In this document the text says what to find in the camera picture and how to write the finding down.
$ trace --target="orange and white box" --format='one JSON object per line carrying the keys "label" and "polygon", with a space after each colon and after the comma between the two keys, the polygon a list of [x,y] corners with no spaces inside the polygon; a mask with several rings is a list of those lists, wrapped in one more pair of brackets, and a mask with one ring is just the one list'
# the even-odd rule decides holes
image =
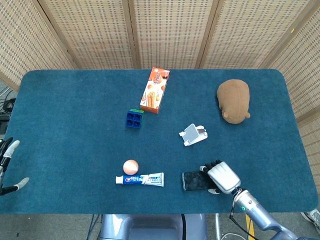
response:
{"label": "orange and white box", "polygon": [[149,76],[149,81],[146,84],[140,108],[144,111],[158,114],[161,105],[162,97],[167,86],[170,71],[161,68],[153,67]]}

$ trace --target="toothpaste cap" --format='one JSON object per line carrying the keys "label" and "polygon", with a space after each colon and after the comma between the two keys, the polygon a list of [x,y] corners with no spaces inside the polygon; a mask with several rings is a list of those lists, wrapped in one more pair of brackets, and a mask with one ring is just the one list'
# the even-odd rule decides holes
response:
{"label": "toothpaste cap", "polygon": [[124,176],[115,177],[115,184],[123,184],[123,183],[124,183]]}

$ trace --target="white phone holder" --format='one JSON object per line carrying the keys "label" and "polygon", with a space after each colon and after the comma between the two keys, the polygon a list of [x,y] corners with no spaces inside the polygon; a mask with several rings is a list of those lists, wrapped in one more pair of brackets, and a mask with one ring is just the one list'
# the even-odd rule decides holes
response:
{"label": "white phone holder", "polygon": [[208,133],[204,126],[195,126],[195,124],[190,124],[184,131],[179,132],[182,137],[185,146],[190,146],[197,142],[200,142],[208,137]]}

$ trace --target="ball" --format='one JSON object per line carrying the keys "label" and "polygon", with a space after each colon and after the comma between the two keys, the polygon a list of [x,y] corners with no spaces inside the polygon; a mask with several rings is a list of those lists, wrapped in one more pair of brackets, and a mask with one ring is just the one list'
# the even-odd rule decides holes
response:
{"label": "ball", "polygon": [[123,164],[123,171],[127,175],[136,174],[138,172],[138,169],[139,169],[139,165],[133,159],[129,159],[129,160],[125,161],[125,163]]}

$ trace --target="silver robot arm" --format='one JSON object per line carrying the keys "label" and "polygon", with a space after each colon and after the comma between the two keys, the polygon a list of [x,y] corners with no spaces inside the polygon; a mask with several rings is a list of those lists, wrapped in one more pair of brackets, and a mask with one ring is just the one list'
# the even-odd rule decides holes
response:
{"label": "silver robot arm", "polygon": [[273,230],[276,234],[271,240],[311,240],[312,238],[298,238],[288,228],[277,222],[267,210],[248,192],[240,187],[241,181],[237,174],[224,162],[217,160],[215,163],[206,164],[200,167],[200,171],[207,173],[217,187],[225,194],[233,195],[232,209],[230,219],[238,225],[233,219],[234,207],[237,204],[252,219],[252,221],[262,231]]}

